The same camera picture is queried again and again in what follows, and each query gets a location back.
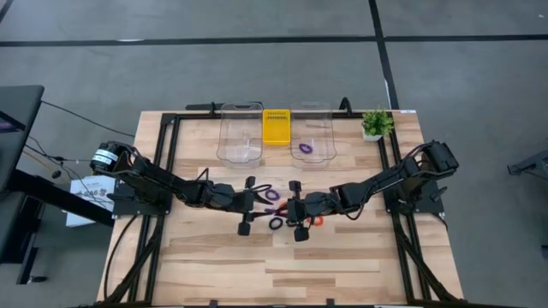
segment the green plant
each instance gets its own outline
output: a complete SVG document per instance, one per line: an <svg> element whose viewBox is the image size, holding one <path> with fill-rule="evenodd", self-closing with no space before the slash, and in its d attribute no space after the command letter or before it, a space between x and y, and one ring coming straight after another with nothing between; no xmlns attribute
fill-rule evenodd
<svg viewBox="0 0 548 308"><path fill-rule="evenodd" d="M394 120L384 110L367 111L363 114L361 126L368 136L386 135L394 128Z"/></svg>

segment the yellow box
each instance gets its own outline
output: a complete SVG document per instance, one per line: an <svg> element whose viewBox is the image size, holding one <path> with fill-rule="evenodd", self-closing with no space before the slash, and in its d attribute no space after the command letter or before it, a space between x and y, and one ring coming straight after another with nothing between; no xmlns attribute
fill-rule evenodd
<svg viewBox="0 0 548 308"><path fill-rule="evenodd" d="M265 145L289 145L291 142L291 111L263 111L263 142Z"/></svg>

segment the label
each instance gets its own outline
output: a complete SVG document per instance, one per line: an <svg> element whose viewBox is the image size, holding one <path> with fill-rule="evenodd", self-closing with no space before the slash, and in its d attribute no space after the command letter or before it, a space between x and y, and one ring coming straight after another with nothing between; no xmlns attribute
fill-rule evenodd
<svg viewBox="0 0 548 308"><path fill-rule="evenodd" d="M96 161L99 161L101 163L106 163L106 164L111 164L112 163L112 160L107 158L107 157L102 157L100 155L94 155L92 160L96 160Z"/></svg>
<svg viewBox="0 0 548 308"><path fill-rule="evenodd" d="M95 155L102 155L102 156L108 157L108 158L110 158L114 161L118 160L118 156L116 154L112 154L109 151L105 151L105 150L97 150L95 152Z"/></svg>

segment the white pot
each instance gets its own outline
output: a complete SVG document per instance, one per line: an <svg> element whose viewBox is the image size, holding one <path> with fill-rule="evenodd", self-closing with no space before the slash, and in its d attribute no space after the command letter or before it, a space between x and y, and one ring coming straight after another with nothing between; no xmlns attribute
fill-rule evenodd
<svg viewBox="0 0 548 308"><path fill-rule="evenodd" d="M381 137L383 137L383 135L366 135L366 130L365 129L361 129L361 134L363 134L363 140L364 141L378 141Z"/></svg>

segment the gray carpet floor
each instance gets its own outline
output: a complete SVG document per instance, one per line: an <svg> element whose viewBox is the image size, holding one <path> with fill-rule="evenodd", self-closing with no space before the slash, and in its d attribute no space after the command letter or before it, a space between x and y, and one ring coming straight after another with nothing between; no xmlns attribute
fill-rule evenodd
<svg viewBox="0 0 548 308"><path fill-rule="evenodd" d="M548 33L548 3L527 0L378 0L384 35ZM365 0L14 0L0 41L179 39L276 35L374 35ZM548 193L544 181L506 165L548 149L547 41L388 43L402 109L417 110L426 139L447 142L461 164L443 181L450 241L467 299L545 307ZM389 108L377 45L231 44L124 47L0 47L0 85L41 84L44 100L118 130L142 110L211 101L299 101ZM42 106L31 135L50 154L89 159L101 141L130 138ZM50 175L32 159L20 168ZM72 164L88 175L84 164ZM110 230L68 229L48 208L34 274L16 286L0 266L0 306L92 303Z"/></svg>

